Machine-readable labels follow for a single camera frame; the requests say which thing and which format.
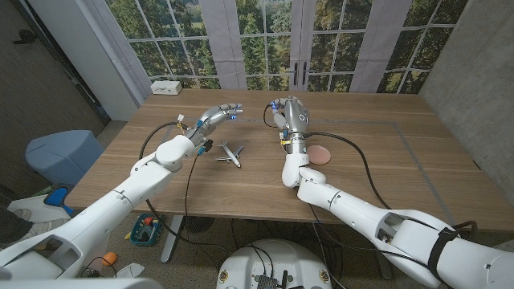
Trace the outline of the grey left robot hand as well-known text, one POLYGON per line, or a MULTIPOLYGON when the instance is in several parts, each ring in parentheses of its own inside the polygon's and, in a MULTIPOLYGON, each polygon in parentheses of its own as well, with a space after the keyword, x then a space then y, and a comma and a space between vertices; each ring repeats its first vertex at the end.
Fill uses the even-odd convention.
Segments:
POLYGON ((216 127, 225 120, 234 119, 236 115, 243 113, 241 104, 221 104, 213 106, 205 111, 197 120, 195 126, 186 132, 186 136, 195 147, 203 144, 216 127))

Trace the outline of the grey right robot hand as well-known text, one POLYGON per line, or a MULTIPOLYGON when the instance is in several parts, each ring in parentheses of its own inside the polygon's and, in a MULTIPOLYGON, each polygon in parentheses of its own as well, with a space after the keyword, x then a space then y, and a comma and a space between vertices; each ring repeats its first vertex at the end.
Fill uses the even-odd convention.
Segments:
POLYGON ((278 128, 290 132, 307 132, 308 111, 295 96, 275 99, 271 102, 273 120, 278 128))

